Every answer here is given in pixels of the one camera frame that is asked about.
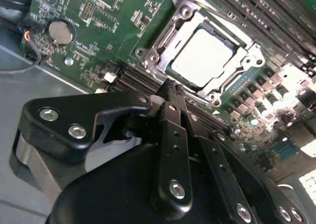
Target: mounting screw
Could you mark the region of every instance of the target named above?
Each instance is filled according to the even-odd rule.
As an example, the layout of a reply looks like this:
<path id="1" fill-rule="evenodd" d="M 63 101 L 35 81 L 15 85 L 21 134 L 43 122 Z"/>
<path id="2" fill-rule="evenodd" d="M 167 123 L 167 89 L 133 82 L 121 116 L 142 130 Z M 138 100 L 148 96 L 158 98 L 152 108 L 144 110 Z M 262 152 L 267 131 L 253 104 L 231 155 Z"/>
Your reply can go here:
<path id="1" fill-rule="evenodd" d="M 250 212 L 241 204 L 237 204 L 237 213 L 238 215 L 246 222 L 251 223 L 251 214 Z"/>
<path id="2" fill-rule="evenodd" d="M 75 139 L 83 139 L 87 135 L 86 130 L 80 125 L 70 126 L 70 128 L 68 129 L 68 133 Z"/>
<path id="3" fill-rule="evenodd" d="M 222 134 L 220 134 L 220 133 L 218 133 L 217 134 L 217 136 L 222 140 L 222 141 L 225 141 L 225 137 L 224 137 L 224 135 L 222 135 Z"/>
<path id="4" fill-rule="evenodd" d="M 298 221 L 300 221 L 301 223 L 303 222 L 303 218 L 294 208 L 291 209 L 291 212 Z"/>
<path id="5" fill-rule="evenodd" d="M 282 207 L 279 207 L 278 208 L 278 212 L 280 213 L 280 215 L 286 219 L 288 222 L 290 222 L 292 219 L 291 219 L 291 216 L 289 215 L 289 213 Z"/>
<path id="6" fill-rule="evenodd" d="M 177 110 L 177 108 L 175 108 L 175 106 L 173 106 L 173 105 L 170 105 L 169 108 L 170 108 L 171 110 L 173 110 L 174 112 Z"/>
<path id="7" fill-rule="evenodd" d="M 178 182 L 171 182 L 169 188 L 171 194 L 177 199 L 184 199 L 184 197 L 186 196 L 184 188 Z"/>
<path id="8" fill-rule="evenodd" d="M 188 6 L 184 6 L 182 9 L 181 9 L 181 16 L 184 18 L 184 19 L 189 19 L 192 17 L 192 9 Z"/>
<path id="9" fill-rule="evenodd" d="M 46 121 L 55 121 L 58 119 L 59 114 L 53 109 L 44 109 L 39 112 L 40 117 Z"/>
<path id="10" fill-rule="evenodd" d="M 191 119 L 194 120 L 194 121 L 197 121 L 197 120 L 198 120 L 198 118 L 197 118 L 197 116 L 196 116 L 195 114 L 190 115 L 190 117 L 191 117 Z"/>
<path id="11" fill-rule="evenodd" d="M 140 100 L 142 103 L 147 103 L 147 99 L 144 98 L 144 97 L 140 97 L 139 100 Z"/>
<path id="12" fill-rule="evenodd" d="M 68 65 L 68 66 L 71 66 L 74 64 L 74 60 L 70 57 L 66 57 L 64 62 L 65 62 L 65 65 Z"/>
<path id="13" fill-rule="evenodd" d="M 149 55 L 149 59 L 150 59 L 151 62 L 157 63 L 158 60 L 159 60 L 159 56 L 156 55 L 156 54 L 150 54 Z"/>

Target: mounting hole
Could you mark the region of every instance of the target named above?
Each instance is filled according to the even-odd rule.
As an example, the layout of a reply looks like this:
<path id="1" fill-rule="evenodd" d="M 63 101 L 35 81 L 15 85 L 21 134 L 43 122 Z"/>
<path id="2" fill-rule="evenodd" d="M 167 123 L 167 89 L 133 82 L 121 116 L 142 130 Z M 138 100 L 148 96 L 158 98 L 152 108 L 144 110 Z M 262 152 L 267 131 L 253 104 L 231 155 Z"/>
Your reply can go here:
<path id="1" fill-rule="evenodd" d="M 173 149 L 174 149 L 176 152 L 181 152 L 181 149 L 179 148 L 178 145 L 173 145 Z"/>
<path id="2" fill-rule="evenodd" d="M 226 167 L 224 165 L 219 165 L 219 168 L 221 168 L 222 171 L 227 171 Z"/>
<path id="3" fill-rule="evenodd" d="M 144 54 L 144 52 L 143 52 L 142 50 L 138 50 L 138 51 L 137 51 L 137 55 L 138 55 L 138 56 L 142 56 L 143 54 Z"/>
<path id="4" fill-rule="evenodd" d="M 218 150 L 216 150 L 216 149 L 213 149 L 212 151 L 213 151 L 213 153 L 215 153 L 216 155 L 219 154 Z"/>

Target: screw hole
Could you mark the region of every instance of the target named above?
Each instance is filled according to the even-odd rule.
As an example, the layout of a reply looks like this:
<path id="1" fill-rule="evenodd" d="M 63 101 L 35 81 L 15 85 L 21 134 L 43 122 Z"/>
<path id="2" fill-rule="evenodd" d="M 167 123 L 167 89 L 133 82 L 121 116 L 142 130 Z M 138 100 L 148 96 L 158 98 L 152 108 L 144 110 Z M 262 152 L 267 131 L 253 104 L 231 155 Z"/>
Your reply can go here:
<path id="1" fill-rule="evenodd" d="M 221 164 L 221 165 L 219 165 L 219 168 L 221 168 L 221 170 L 222 170 L 222 171 L 227 171 L 227 170 L 226 170 L 226 167 L 225 167 L 225 166 L 223 166 L 222 164 Z"/>
<path id="2" fill-rule="evenodd" d="M 137 51 L 137 55 L 142 56 L 143 54 L 144 54 L 144 52 L 142 50 Z"/>
<path id="3" fill-rule="evenodd" d="M 181 152 L 181 149 L 179 148 L 178 145 L 174 145 L 174 146 L 173 146 L 173 149 L 174 149 L 176 152 Z"/>

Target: green circuit board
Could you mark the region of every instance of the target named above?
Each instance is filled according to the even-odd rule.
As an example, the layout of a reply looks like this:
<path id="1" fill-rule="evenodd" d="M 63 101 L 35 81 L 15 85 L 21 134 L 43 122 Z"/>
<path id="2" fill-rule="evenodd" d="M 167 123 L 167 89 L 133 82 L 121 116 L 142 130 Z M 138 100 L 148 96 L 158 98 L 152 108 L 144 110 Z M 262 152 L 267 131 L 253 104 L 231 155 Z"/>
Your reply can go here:
<path id="1" fill-rule="evenodd" d="M 229 16 L 231 14 L 231 9 L 222 0 L 206 1 L 216 6 L 223 15 Z M 285 0 L 285 3 L 289 8 L 293 6 L 290 0 Z M 135 56 L 135 49 L 139 47 L 150 48 L 174 12 L 175 6 L 172 0 L 33 0 L 29 18 L 46 27 L 45 32 L 32 36 L 41 53 L 47 56 L 46 63 L 61 74 L 91 89 L 91 91 L 96 91 L 104 85 L 103 77 L 100 75 L 104 71 L 114 71 L 116 65 L 130 65 L 145 72 L 142 63 Z M 293 15 L 301 16 L 302 21 L 307 21 L 301 10 L 293 8 L 290 12 Z M 204 12 L 204 14 L 225 32 L 231 36 L 234 35 L 230 29 L 209 13 Z M 292 37 L 297 37 L 296 40 L 300 40 L 301 36 L 297 34 L 299 29 L 297 25 L 292 25 L 289 18 L 277 12 L 274 13 L 273 17 L 277 19 L 281 28 L 290 30 L 293 34 Z M 47 26 L 54 19 L 65 19 L 74 26 L 76 39 L 72 44 L 64 47 L 52 45 L 47 33 Z M 244 27 L 239 18 L 235 19 L 235 24 Z M 312 24 L 306 26 L 310 28 L 308 31 L 316 32 Z M 271 34 L 274 34 L 271 37 L 274 37 L 279 44 L 283 44 L 285 48 L 289 47 L 286 43 L 288 37 L 284 31 L 274 31 Z M 267 37 L 257 34 L 256 31 L 248 31 L 247 35 L 260 42 L 266 65 L 262 68 L 252 67 L 246 71 L 222 95 L 223 104 L 220 108 L 199 106 L 210 114 L 216 114 L 223 122 L 231 126 L 238 123 L 243 128 L 243 139 L 248 142 L 247 144 L 262 141 L 262 144 L 258 145 L 262 149 L 266 149 L 267 142 L 274 141 L 276 137 L 276 134 L 272 133 L 273 119 L 270 121 L 260 119 L 260 124 L 257 127 L 251 127 L 245 116 L 236 121 L 226 112 L 226 109 L 227 106 L 234 104 L 240 91 L 248 84 L 255 83 L 255 78 L 262 74 L 265 67 L 278 69 L 286 59 L 275 52 L 271 46 L 271 40 L 268 40 Z M 241 39 L 237 37 L 234 39 L 243 44 Z M 313 46 L 308 45 L 308 47 L 316 52 L 316 48 Z M 67 57 L 74 61 L 70 66 L 65 64 Z M 296 87 L 293 87 L 292 90 L 295 93 L 299 92 Z M 278 111 L 278 114 L 274 115 L 274 118 L 276 119 L 279 114 L 284 112 L 296 111 L 299 111 L 299 119 L 310 116 L 307 110 L 301 106 L 294 109 L 295 106 L 294 103 L 284 107 Z"/>

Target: capacitor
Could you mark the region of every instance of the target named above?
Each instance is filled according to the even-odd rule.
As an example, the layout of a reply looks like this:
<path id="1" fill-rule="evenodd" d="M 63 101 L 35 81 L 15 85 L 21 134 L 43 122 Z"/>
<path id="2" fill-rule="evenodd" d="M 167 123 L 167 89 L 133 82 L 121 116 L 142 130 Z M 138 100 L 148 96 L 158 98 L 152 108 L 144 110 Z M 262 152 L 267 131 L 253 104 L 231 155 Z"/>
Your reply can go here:
<path id="1" fill-rule="evenodd" d="M 268 101 L 276 109 L 279 109 L 282 106 L 282 103 L 274 95 L 270 95 L 270 97 L 268 97 Z"/>
<path id="2" fill-rule="evenodd" d="M 257 118 L 254 117 L 253 115 L 248 116 L 247 119 L 251 126 L 257 126 L 259 124 L 259 121 L 257 120 Z"/>
<path id="3" fill-rule="evenodd" d="M 276 90 L 284 99 L 289 99 L 292 97 L 291 93 L 282 85 L 279 86 Z"/>
<path id="4" fill-rule="evenodd" d="M 240 135 L 241 134 L 241 129 L 239 127 L 239 125 L 234 125 L 233 126 L 233 131 L 236 135 Z"/>
<path id="5" fill-rule="evenodd" d="M 290 118 L 287 115 L 281 115 L 281 121 L 283 124 L 285 124 L 286 127 L 291 127 L 293 122 L 290 120 Z"/>
<path id="6" fill-rule="evenodd" d="M 286 142 L 286 141 L 287 141 L 288 137 L 287 137 L 287 135 L 284 133 L 283 130 L 277 129 L 276 132 L 277 132 L 278 137 L 282 140 L 282 142 Z"/>
<path id="7" fill-rule="evenodd" d="M 241 152 L 246 152 L 245 145 L 244 145 L 243 143 L 238 143 L 238 144 L 237 144 L 237 148 L 238 148 Z"/>
<path id="8" fill-rule="evenodd" d="M 258 145 L 256 145 L 256 144 L 251 145 L 251 146 L 250 146 L 250 149 L 251 149 L 252 151 L 256 151 L 256 150 L 258 150 Z"/>
<path id="9" fill-rule="evenodd" d="M 267 117 L 270 114 L 268 109 L 264 106 L 258 106 L 257 109 L 263 117 Z"/>

